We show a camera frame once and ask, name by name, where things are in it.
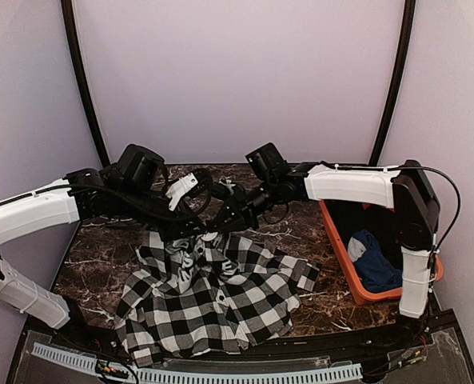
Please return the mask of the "black white plaid shirt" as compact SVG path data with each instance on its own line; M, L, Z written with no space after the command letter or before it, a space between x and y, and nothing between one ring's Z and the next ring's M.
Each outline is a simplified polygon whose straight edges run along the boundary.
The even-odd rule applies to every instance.
M320 266L235 234L210 234L163 242L147 231L136 252L138 267L127 278L114 328L124 347L143 350L153 333L179 351L177 335L210 323L233 334L260 330L285 335L299 292L314 288Z

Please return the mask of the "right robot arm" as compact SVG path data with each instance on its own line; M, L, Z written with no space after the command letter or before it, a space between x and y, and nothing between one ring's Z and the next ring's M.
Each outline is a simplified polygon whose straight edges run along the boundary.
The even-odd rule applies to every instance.
M405 347L420 333L420 318L436 280L436 260L445 237L439 230L440 202L427 174L431 168L408 160L399 166L363 166L330 162L289 164L268 142L246 155L261 184L234 191L209 222L211 232L255 228L258 218L277 205L328 200L381 206L397 216L396 240L402 254L400 315L389 329L394 346Z

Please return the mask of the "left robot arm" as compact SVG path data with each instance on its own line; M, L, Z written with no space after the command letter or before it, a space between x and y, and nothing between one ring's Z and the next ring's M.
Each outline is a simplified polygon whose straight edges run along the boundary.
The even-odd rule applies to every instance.
M191 223L196 213L181 205L211 186L210 173L194 170L174 181L165 160L135 144L101 170L86 168L36 190L0 201L0 246L52 226L105 216L130 218L168 230ZM0 300L59 330L77 349L94 341L69 299L40 287L0 254Z

